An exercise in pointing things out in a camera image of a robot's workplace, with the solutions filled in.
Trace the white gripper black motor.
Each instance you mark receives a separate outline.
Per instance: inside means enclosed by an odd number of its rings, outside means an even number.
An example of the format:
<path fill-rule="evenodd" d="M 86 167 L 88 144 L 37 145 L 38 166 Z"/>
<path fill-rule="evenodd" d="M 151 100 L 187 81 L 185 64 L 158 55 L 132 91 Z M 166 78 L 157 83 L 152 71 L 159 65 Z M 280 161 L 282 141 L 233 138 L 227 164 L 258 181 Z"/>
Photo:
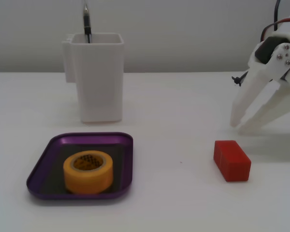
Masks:
<path fill-rule="evenodd" d="M 245 122 L 240 133 L 251 133 L 290 113 L 290 16 L 266 26 L 248 61 L 248 73 L 232 103 L 230 125 L 237 127 L 246 110 L 270 81 L 279 88 Z"/>

